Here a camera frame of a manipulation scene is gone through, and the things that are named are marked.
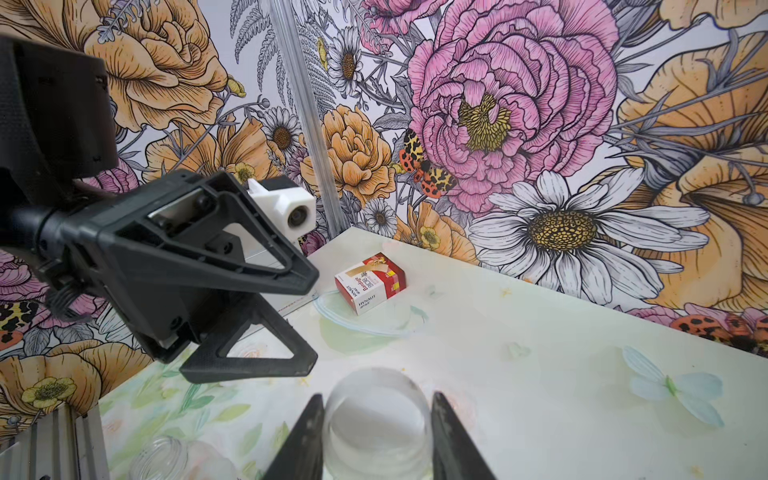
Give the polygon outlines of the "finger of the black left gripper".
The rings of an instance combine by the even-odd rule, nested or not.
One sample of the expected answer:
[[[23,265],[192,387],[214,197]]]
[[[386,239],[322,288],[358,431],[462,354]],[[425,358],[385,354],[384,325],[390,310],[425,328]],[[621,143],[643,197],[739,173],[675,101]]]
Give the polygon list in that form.
[[[263,297],[243,294],[203,330],[179,371],[194,384],[306,377],[317,360],[316,351]]]

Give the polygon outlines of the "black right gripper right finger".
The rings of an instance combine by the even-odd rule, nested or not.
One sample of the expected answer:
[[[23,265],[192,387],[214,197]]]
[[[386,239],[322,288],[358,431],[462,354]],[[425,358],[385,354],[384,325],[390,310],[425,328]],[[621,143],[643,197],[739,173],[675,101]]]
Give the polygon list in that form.
[[[435,480],[495,480],[447,397],[433,394],[433,478]]]

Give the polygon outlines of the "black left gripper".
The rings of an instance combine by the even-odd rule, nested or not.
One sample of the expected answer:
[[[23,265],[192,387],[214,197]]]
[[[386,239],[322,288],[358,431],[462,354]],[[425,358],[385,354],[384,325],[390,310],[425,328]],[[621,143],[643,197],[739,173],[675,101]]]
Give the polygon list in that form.
[[[230,174],[172,172],[122,195],[83,192],[67,206],[8,202],[1,246],[74,316],[106,299],[156,360],[203,343],[233,292],[300,295],[319,272]]]

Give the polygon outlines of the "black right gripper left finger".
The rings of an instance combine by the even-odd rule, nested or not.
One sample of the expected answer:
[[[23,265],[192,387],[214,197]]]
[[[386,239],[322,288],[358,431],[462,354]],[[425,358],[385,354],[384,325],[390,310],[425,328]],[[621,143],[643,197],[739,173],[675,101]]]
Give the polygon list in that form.
[[[323,425],[321,394],[313,395],[270,464],[263,480],[321,480]]]

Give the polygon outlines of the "clear bottle white label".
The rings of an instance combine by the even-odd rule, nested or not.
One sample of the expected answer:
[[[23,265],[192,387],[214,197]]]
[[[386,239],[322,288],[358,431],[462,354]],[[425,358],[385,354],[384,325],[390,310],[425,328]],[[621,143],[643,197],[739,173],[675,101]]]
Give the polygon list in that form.
[[[212,445],[197,440],[160,436],[146,444],[132,460],[131,480],[238,479],[234,463]]]

